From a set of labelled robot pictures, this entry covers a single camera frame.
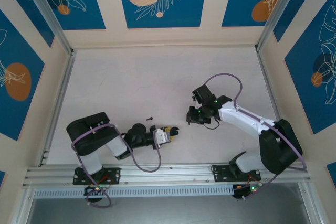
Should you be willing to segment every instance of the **metal extrusion frame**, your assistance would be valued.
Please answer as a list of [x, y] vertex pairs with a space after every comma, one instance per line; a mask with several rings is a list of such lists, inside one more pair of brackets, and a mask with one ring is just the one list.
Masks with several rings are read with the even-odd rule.
[[277, 1], [277, 4], [275, 5], [273, 11], [269, 15], [268, 20], [266, 21], [266, 24], [260, 35], [260, 38], [258, 39], [258, 42], [256, 45], [258, 52], [261, 51], [267, 39], [272, 34], [273, 29], [275, 28], [277, 22], [279, 21], [289, 1], [290, 0], [278, 0]]
[[273, 107], [273, 110], [274, 110], [275, 117], [276, 117], [277, 120], [280, 120], [281, 119], [280, 111], [279, 111], [279, 109], [277, 107], [277, 104], [275, 102], [272, 86], [270, 84], [268, 74], [267, 74], [267, 70], [265, 68], [264, 59], [262, 57], [263, 55], [260, 51], [258, 51], [258, 50], [256, 50], [256, 51], [257, 51], [257, 57], [258, 57], [258, 60], [259, 60], [261, 72], [262, 72], [262, 75], [264, 76], [267, 92], [268, 92], [269, 98], [271, 100], [271, 104], [272, 104], [272, 107]]
[[298, 183], [302, 200], [308, 214], [309, 221], [313, 224], [328, 224], [327, 215], [324, 212], [321, 201], [318, 198], [312, 182]]
[[33, 205], [33, 199], [36, 189], [21, 189], [21, 201], [17, 206], [17, 211], [14, 213], [11, 223], [12, 224], [26, 224], [28, 221], [29, 213]]
[[[148, 174], [140, 171], [135, 165], [104, 165], [104, 167], [121, 168], [120, 184], [118, 186], [183, 186], [183, 185], [234, 185], [246, 182], [216, 183], [211, 171], [213, 164], [172, 164], [162, 165], [156, 173]], [[76, 165], [44, 165], [28, 169], [23, 188], [69, 188], [72, 185]], [[156, 165], [145, 165], [150, 169]], [[261, 182], [266, 183], [274, 174], [260, 170]], [[281, 173], [274, 183], [309, 182], [308, 172], [287, 169]]]
[[58, 88], [58, 95], [57, 95], [55, 106], [53, 108], [53, 115], [51, 116], [48, 131], [47, 131], [47, 134], [44, 140], [44, 145], [43, 145], [43, 148], [40, 150], [39, 160], [36, 166], [40, 166], [41, 164], [43, 164], [43, 162], [46, 161], [47, 155], [49, 153], [49, 149], [50, 149], [51, 142], [52, 142], [52, 139], [55, 133], [57, 121], [59, 118], [59, 113], [61, 111], [63, 100], [64, 100], [67, 87], [69, 84], [72, 68], [74, 67], [76, 54], [77, 54], [77, 51], [74, 51], [67, 61], [67, 65], [64, 70], [63, 78]]

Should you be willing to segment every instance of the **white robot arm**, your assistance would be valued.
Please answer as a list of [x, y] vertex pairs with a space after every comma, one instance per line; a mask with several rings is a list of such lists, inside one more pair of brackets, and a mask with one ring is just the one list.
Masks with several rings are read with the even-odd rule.
[[[259, 150], [240, 153], [230, 161], [230, 170], [237, 179], [240, 174], [265, 168], [274, 174], [280, 174], [298, 158], [297, 152], [302, 155], [300, 144], [286, 120], [275, 122], [264, 119], [240, 108], [231, 98], [224, 95], [215, 97], [206, 85], [193, 91], [193, 100], [196, 106], [189, 107], [189, 124], [209, 124], [211, 118], [214, 118], [239, 127], [253, 138], [259, 139]], [[276, 132], [284, 135], [285, 140]]]

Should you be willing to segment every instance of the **white table surface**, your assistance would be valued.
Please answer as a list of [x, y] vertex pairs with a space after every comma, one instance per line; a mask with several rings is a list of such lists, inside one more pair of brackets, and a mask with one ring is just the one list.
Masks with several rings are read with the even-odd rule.
[[[180, 134], [162, 146], [163, 163], [228, 162], [242, 151], [259, 147], [239, 128], [221, 122], [216, 130], [188, 125], [186, 113], [194, 105], [192, 91], [210, 76], [229, 72], [243, 82], [238, 104], [265, 118], [275, 119], [263, 74], [254, 48], [231, 47], [142, 47], [79, 50], [61, 108], [47, 164], [77, 164], [66, 132], [69, 123], [104, 111], [111, 123], [126, 132], [135, 123], [147, 128], [177, 126]], [[217, 96], [234, 98], [238, 82], [217, 77], [208, 85]], [[132, 164], [129, 157], [118, 161], [104, 146], [103, 164]], [[156, 164], [151, 146], [134, 154], [140, 164]]]

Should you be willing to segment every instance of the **beige wall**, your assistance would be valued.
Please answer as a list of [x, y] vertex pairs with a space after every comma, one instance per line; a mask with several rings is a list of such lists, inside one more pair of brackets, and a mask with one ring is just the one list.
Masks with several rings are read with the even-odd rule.
[[263, 26], [222, 28], [228, 0], [204, 0], [200, 28], [127, 29], [121, 0], [97, 0], [106, 30], [67, 30], [74, 48], [255, 45]]
[[336, 124], [313, 135], [284, 58], [326, 0], [306, 0], [277, 43], [272, 35], [261, 50], [280, 115], [288, 120], [303, 149], [308, 170], [331, 222], [336, 220], [336, 188], [326, 165], [336, 161]]
[[19, 141], [0, 134], [0, 170], [6, 172], [0, 191], [0, 223], [7, 223], [27, 168], [39, 159], [67, 54], [57, 40], [48, 47], [16, 0], [0, 0], [0, 9], [45, 63]]

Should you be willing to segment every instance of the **purple cable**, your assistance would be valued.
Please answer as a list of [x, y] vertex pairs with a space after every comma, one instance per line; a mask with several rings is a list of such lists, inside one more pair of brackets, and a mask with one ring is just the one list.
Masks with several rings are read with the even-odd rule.
[[[103, 125], [100, 125], [100, 126], [97, 126], [85, 133], [83, 133], [82, 135], [80, 135], [78, 138], [76, 138], [72, 143], [71, 143], [71, 148], [73, 149], [73, 151], [76, 153], [76, 156], [79, 160], [79, 163], [80, 163], [80, 166], [82, 167], [83, 171], [85, 172], [85, 174], [88, 176], [88, 178], [92, 181], [92, 183], [97, 187], [99, 188], [98, 190], [92, 190], [90, 192], [88, 192], [87, 196], [86, 196], [86, 201], [88, 203], [88, 205], [91, 205], [93, 207], [97, 207], [97, 208], [108, 208], [108, 207], [111, 207], [112, 206], [112, 201], [111, 201], [111, 198], [110, 196], [106, 193], [106, 190], [101, 187], [93, 178], [92, 176], [89, 174], [88, 170], [86, 169], [85, 165], [83, 164], [82, 162], [82, 159], [80, 158], [80, 156], [78, 155], [77, 151], [76, 151], [76, 148], [75, 148], [75, 144], [78, 143], [80, 140], [82, 140], [84, 137], [94, 133], [95, 131], [97, 130], [100, 130], [102, 128], [105, 128], [105, 127], [112, 127], [115, 129], [115, 131], [118, 133], [118, 135], [121, 137], [122, 141], [124, 142], [124, 144], [126, 145], [127, 149], [129, 150], [129, 152], [131, 153], [131, 156], [132, 156], [132, 159], [133, 159], [133, 162], [134, 164], [136, 165], [136, 167], [138, 169], [140, 169], [141, 171], [143, 172], [146, 172], [146, 173], [153, 173], [153, 172], [156, 172], [157, 170], [160, 169], [161, 167], [161, 164], [162, 164], [162, 159], [161, 159], [161, 154], [160, 154], [160, 151], [159, 151], [159, 145], [157, 144], [157, 142], [155, 141], [154, 139], [154, 145], [155, 145], [155, 148], [157, 150], [157, 154], [159, 156], [159, 164], [157, 166], [156, 169], [154, 170], [146, 170], [146, 169], [143, 169], [142, 167], [140, 167], [140, 165], [137, 163], [137, 161], [135, 160], [135, 157], [134, 157], [134, 153], [133, 153], [133, 150], [131, 149], [131, 147], [128, 145], [128, 143], [124, 140], [124, 138], [122, 137], [122, 135], [120, 134], [120, 132], [118, 131], [117, 127], [111, 123], [107, 123], [107, 124], [103, 124]], [[93, 192], [102, 192], [108, 199], [109, 201], [109, 204], [106, 205], [106, 206], [99, 206], [99, 205], [93, 205], [91, 204], [91, 202], [89, 202], [89, 196], [93, 193]]]
[[[213, 78], [217, 77], [217, 76], [231, 76], [233, 78], [235, 78], [239, 84], [240, 84], [240, 88], [239, 88], [239, 91], [236, 95], [236, 97], [234, 98], [233, 100], [233, 105], [234, 107], [236, 108], [236, 110], [238, 110], [239, 112], [249, 116], [250, 118], [253, 118], [254, 120], [256, 120], [257, 122], [261, 123], [261, 124], [264, 124], [266, 125], [267, 127], [269, 127], [272, 131], [274, 131], [276, 134], [278, 134], [278, 136], [285, 141], [286, 144], [288, 144], [288, 146], [295, 152], [295, 154], [298, 156], [298, 158], [300, 159], [300, 161], [302, 162], [302, 166], [303, 168], [297, 168], [297, 167], [292, 167], [292, 166], [289, 166], [288, 168], [290, 169], [294, 169], [294, 170], [306, 170], [307, 169], [307, 164], [306, 164], [306, 161], [303, 159], [302, 155], [298, 152], [298, 150], [292, 145], [292, 143], [280, 132], [278, 131], [278, 129], [276, 129], [275, 127], [273, 127], [272, 125], [266, 123], [266, 122], [262, 122], [260, 118], [258, 118], [257, 116], [255, 115], [252, 115], [251, 113], [248, 113], [247, 111], [244, 111], [242, 109], [240, 109], [238, 106], [237, 106], [237, 99], [238, 97], [240, 96], [242, 90], [243, 90], [243, 83], [241, 82], [241, 80], [235, 76], [234, 74], [231, 74], [231, 73], [218, 73], [218, 74], [215, 74], [214, 76], [211, 76], [209, 79], [206, 80], [206, 82], [204, 83], [205, 85], [210, 81], [212, 80]], [[268, 186], [270, 183], [273, 182], [273, 180], [275, 180], [277, 178], [278, 175], [275, 175], [270, 181], [268, 181], [266, 184], [263, 184], [261, 187], [259, 187], [259, 189], [256, 191], [259, 192], [261, 188], [265, 188], [266, 186]], [[245, 197], [245, 199], [249, 198], [250, 196], [254, 195], [255, 193], [253, 194], [250, 194], [248, 195], [247, 197]]]

